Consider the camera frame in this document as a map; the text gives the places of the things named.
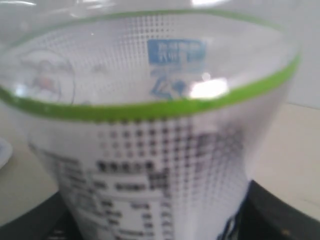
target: blue cartoon graphic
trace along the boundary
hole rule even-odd
[[[198,40],[151,39],[147,42],[150,75],[156,81],[151,95],[162,99],[185,96],[188,85],[202,72],[206,46]]]

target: black tray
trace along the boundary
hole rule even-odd
[[[256,182],[239,212],[238,240],[320,240],[320,222],[274,197]],[[83,240],[56,193],[0,227],[0,240]]]

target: green rim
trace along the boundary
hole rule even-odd
[[[145,15],[158,14],[209,14],[221,16],[224,18],[241,20],[253,24],[263,25],[274,29],[280,29],[263,19],[252,16],[243,15],[240,13],[228,12],[217,9],[183,9],[183,10],[160,10],[160,11],[140,11],[140,12],[126,12],[115,13],[104,16],[97,16],[89,19],[81,19],[72,21],[58,26],[46,28],[31,35],[25,36],[17,42],[14,42],[7,48],[9,49],[19,46],[34,37],[44,34],[48,31],[66,27],[74,24],[95,22],[98,20],[110,20],[117,18],[128,18]],[[214,99],[178,99],[164,102],[150,102],[141,104],[128,105],[66,105],[57,103],[47,103],[31,98],[17,97],[0,87],[0,99],[5,103],[16,107],[24,112],[61,120],[69,121],[85,121],[85,122],[118,122],[118,121],[136,121],[145,119],[156,119],[166,117],[178,117],[183,115],[190,115],[194,113],[204,112],[208,110],[219,109],[228,105],[243,102],[250,98],[257,97],[262,94],[279,87],[281,84],[289,80],[295,73],[300,61],[300,55],[297,56],[282,70],[269,75],[267,77],[258,79],[250,84],[232,89],[228,94]]]

